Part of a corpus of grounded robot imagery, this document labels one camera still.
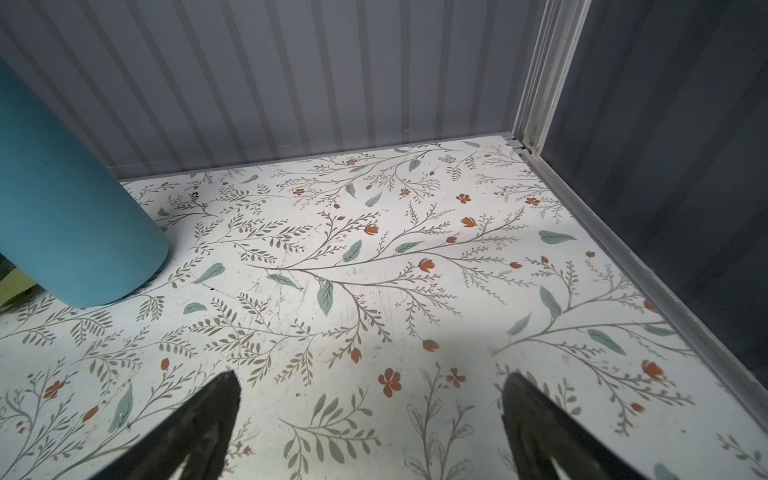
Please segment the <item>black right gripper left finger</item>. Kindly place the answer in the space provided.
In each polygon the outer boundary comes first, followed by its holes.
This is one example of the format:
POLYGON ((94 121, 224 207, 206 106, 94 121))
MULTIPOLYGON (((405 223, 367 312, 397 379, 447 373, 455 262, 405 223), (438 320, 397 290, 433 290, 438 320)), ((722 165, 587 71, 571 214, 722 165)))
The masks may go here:
POLYGON ((233 371, 214 377, 96 479, 217 479, 221 476, 241 400, 233 371))

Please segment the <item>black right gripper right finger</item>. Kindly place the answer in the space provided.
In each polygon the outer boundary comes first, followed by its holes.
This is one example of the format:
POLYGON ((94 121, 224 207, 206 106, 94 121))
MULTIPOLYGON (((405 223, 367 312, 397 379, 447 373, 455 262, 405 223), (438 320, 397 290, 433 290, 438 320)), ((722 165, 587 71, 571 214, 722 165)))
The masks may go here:
POLYGON ((520 479, 642 479, 520 373, 507 376, 502 422, 520 479))

